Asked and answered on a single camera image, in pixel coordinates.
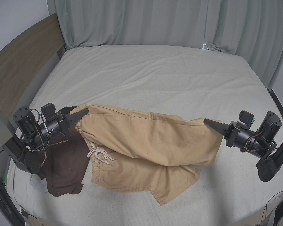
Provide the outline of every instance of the gray-green curtain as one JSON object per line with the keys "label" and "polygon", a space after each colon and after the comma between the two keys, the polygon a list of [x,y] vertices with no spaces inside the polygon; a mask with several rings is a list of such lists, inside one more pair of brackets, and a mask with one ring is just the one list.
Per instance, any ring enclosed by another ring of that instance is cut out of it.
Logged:
{"label": "gray-green curtain", "polygon": [[48,0],[67,49],[115,44],[202,48],[208,0]]}
{"label": "gray-green curtain", "polygon": [[271,89],[283,60],[283,0],[208,0],[206,44],[242,56]]}

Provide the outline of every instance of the tan shorts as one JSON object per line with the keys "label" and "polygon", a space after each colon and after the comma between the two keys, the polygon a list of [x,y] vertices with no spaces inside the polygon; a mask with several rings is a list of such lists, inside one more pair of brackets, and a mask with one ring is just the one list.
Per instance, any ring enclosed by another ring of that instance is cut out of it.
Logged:
{"label": "tan shorts", "polygon": [[117,192],[150,191],[162,206],[199,179],[194,165],[212,165],[222,135],[207,127],[203,119],[184,121],[178,116],[83,105],[89,113],[75,128],[102,147],[109,157],[92,154],[92,182]]}

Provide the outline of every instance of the drawstring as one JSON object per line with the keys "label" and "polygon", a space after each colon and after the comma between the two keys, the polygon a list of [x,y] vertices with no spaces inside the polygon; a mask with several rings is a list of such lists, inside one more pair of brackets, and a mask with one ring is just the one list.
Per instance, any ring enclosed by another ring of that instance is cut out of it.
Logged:
{"label": "drawstring", "polygon": [[91,151],[89,151],[89,153],[87,154],[87,157],[88,157],[88,158],[92,155],[92,153],[95,152],[95,157],[96,157],[97,159],[99,159],[101,162],[106,163],[107,165],[110,165],[110,163],[107,162],[107,161],[102,160],[101,158],[99,158],[99,157],[98,157],[98,153],[103,154],[103,156],[104,156],[105,159],[110,159],[110,160],[114,161],[114,159],[111,158],[111,157],[108,155],[107,151],[105,151],[103,148],[96,147],[93,142],[91,142],[91,141],[89,141],[89,142],[90,142],[91,146],[93,147],[93,149],[92,149]]}

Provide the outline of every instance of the bed frame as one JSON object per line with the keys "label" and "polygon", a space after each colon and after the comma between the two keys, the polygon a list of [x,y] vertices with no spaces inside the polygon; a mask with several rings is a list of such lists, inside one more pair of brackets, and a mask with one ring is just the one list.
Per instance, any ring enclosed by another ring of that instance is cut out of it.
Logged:
{"label": "bed frame", "polygon": [[0,110],[9,118],[41,69],[58,53],[65,53],[65,41],[58,18],[53,14],[39,21],[0,51]]}

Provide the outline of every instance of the fitted sheet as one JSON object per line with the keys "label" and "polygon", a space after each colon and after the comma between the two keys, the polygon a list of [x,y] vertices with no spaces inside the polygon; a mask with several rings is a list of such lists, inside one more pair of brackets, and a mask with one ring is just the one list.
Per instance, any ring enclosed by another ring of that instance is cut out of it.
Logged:
{"label": "fitted sheet", "polygon": [[[178,115],[184,120],[237,121],[255,115],[256,130],[267,111],[279,114],[269,93],[240,56],[161,45],[108,45],[68,50],[31,107],[81,104]],[[281,129],[275,141],[283,139]],[[270,182],[258,178],[258,158],[222,141],[215,164],[170,203],[149,192],[117,193],[91,183],[91,161],[81,193],[53,197],[30,184],[31,175],[10,164],[7,190],[30,214],[58,225],[228,225],[259,210],[283,186],[283,170]]]}

